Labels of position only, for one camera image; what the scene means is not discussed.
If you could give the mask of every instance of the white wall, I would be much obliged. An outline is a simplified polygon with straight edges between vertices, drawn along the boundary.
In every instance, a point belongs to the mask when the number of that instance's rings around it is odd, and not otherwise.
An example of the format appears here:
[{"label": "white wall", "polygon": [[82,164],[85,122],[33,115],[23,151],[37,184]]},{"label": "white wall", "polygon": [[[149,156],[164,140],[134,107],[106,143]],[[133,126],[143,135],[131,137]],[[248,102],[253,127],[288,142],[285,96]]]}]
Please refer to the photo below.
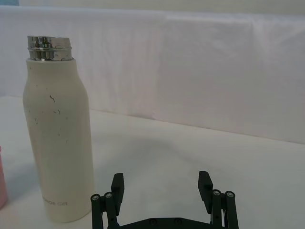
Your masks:
[{"label": "white wall", "polygon": [[21,6],[305,14],[304,0],[19,0]]},{"label": "white wall", "polygon": [[305,144],[305,17],[0,7],[0,94],[69,37],[92,109]]}]

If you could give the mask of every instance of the metal bolt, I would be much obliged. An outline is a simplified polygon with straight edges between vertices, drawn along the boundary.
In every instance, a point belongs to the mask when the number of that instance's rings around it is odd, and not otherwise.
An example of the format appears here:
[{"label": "metal bolt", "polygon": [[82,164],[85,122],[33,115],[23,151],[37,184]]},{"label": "metal bolt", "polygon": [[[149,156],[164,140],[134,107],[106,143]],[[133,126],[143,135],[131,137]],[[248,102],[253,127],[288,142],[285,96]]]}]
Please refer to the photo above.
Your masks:
[{"label": "metal bolt", "polygon": [[234,197],[234,193],[233,192],[227,192],[227,196],[228,197]]},{"label": "metal bolt", "polygon": [[156,219],[150,219],[149,220],[149,224],[156,225],[157,224],[157,220]]},{"label": "metal bolt", "polygon": [[174,221],[176,224],[181,224],[182,223],[182,221],[181,221],[181,219],[180,218],[175,218],[175,221]]},{"label": "metal bolt", "polygon": [[112,197],[112,194],[111,193],[107,193],[106,194],[106,198],[110,198],[110,197]]},{"label": "metal bolt", "polygon": [[213,193],[214,193],[215,196],[219,196],[220,195],[219,191],[214,191]]},{"label": "metal bolt", "polygon": [[98,198],[99,198],[99,196],[95,195],[95,196],[92,197],[92,200],[97,200]]}]

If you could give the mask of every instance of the white table surface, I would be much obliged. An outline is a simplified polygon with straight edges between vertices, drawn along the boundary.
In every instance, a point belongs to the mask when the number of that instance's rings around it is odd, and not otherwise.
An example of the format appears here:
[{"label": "white table surface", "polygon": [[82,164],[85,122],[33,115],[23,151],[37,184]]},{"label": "white table surface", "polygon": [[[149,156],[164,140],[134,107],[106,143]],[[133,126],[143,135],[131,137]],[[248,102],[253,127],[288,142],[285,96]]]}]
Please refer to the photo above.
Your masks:
[{"label": "white table surface", "polygon": [[[91,214],[65,224],[47,219],[22,100],[0,97],[0,110],[9,192],[0,229],[91,228]],[[121,225],[152,217],[209,222],[197,189],[206,170],[214,188],[236,193],[241,229],[304,228],[305,145],[98,111],[91,131],[97,193],[124,173]]]}]

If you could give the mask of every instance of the pink cup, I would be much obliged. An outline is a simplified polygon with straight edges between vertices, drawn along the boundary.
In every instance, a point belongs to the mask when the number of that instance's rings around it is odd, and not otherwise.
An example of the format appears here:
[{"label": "pink cup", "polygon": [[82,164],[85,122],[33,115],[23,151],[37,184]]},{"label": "pink cup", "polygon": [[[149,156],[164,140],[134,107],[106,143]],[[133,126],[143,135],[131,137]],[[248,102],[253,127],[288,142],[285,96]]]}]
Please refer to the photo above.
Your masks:
[{"label": "pink cup", "polygon": [[0,208],[2,208],[8,199],[8,194],[6,192],[4,174],[3,174],[3,167],[0,155]]}]

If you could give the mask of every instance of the dark speck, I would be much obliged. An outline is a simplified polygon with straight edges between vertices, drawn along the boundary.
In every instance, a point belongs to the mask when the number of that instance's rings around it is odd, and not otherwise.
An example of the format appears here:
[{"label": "dark speck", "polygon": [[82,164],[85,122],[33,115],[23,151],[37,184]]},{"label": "dark speck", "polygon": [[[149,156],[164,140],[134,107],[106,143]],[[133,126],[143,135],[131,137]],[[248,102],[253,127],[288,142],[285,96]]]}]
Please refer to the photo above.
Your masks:
[{"label": "dark speck", "polygon": [[52,97],[52,95],[50,95],[50,98],[55,102],[55,99]]}]

